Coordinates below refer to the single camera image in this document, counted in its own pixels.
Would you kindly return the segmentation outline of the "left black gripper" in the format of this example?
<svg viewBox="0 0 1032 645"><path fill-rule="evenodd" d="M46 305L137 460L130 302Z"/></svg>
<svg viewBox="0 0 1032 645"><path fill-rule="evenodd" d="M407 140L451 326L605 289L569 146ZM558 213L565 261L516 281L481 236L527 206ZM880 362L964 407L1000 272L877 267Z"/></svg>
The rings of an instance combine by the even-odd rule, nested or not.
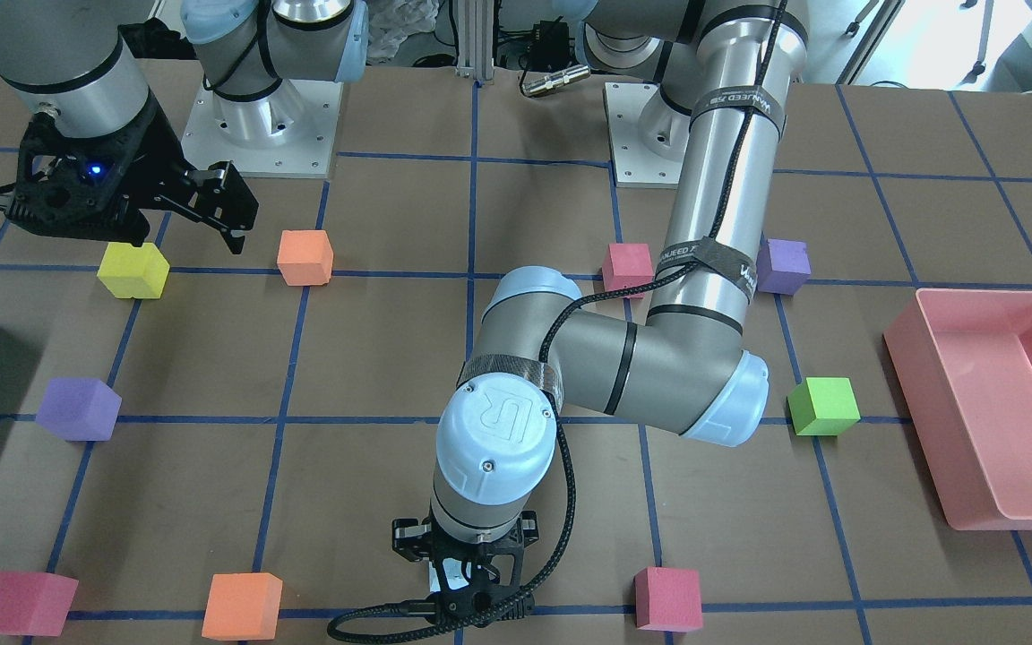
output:
<svg viewBox="0 0 1032 645"><path fill-rule="evenodd" d="M462 542L443 530L434 519L427 518L421 522L417 519L400 518L392 522L392 548L401 558L409 561L442 561L454 558L460 561L471 561L477 566L491 563L496 556L511 555L521 565L525 547L531 546L539 538L539 523L536 512L521 512L515 524L492 542L479 542L471 539ZM434 604L426 599L401 601L394 608L394 613L402 616L421 616L426 619L433 614Z"/></svg>

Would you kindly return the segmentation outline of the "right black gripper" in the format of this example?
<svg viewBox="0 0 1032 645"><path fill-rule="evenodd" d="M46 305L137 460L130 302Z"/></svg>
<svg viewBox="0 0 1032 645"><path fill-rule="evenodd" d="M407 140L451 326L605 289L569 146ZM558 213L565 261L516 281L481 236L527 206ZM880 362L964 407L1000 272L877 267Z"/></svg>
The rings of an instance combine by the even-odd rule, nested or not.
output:
<svg viewBox="0 0 1032 645"><path fill-rule="evenodd" d="M36 236L138 245L149 234L141 209L171 209L219 233L241 254L259 203L232 160L190 168L154 95L111 134L64 136L47 112L32 116L21 139L5 219Z"/></svg>

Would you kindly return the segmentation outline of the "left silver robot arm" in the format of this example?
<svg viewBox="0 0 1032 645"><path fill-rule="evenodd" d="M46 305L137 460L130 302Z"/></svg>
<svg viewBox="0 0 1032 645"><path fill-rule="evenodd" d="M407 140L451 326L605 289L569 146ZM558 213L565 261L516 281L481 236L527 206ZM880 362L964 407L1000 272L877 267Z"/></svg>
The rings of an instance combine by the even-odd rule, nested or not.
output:
<svg viewBox="0 0 1032 645"><path fill-rule="evenodd" d="M743 348L787 94L805 65L805 1L557 1L578 53L675 90L685 150L643 323L587 310L557 270L504 275L436 432L426 519L393 550L436 591L373 615L422 616L415 637L524 616L560 563L576 481L558 413L596 409L735 446L757 428L769 368Z"/></svg>

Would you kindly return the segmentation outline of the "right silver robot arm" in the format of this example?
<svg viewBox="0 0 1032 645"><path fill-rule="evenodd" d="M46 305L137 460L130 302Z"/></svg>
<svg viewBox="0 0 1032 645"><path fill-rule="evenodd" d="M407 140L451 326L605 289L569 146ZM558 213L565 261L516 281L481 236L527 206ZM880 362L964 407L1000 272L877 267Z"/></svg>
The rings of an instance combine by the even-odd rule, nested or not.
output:
<svg viewBox="0 0 1032 645"><path fill-rule="evenodd" d="M257 199L238 160L196 162L146 77L148 60L200 62L212 122L239 150L310 135L296 82L355 82L367 65L365 1L185 1L183 28L119 23L103 1L0 1L0 80L30 114L4 219L53 238L142 245L146 211L208 226L232 254Z"/></svg>

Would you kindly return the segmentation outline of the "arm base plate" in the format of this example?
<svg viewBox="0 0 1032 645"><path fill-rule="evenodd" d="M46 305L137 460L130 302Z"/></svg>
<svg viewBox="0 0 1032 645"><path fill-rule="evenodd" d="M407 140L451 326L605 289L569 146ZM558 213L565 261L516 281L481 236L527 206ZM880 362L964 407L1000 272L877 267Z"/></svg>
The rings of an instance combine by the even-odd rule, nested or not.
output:
<svg viewBox="0 0 1032 645"><path fill-rule="evenodd" d="M607 82L605 107L618 186L676 188L691 116L668 106L656 84Z"/></svg>
<svg viewBox="0 0 1032 645"><path fill-rule="evenodd" d="M198 90L180 138L185 158L201 168L229 160L245 178L327 179L346 89L338 82L286 79L253 102Z"/></svg>

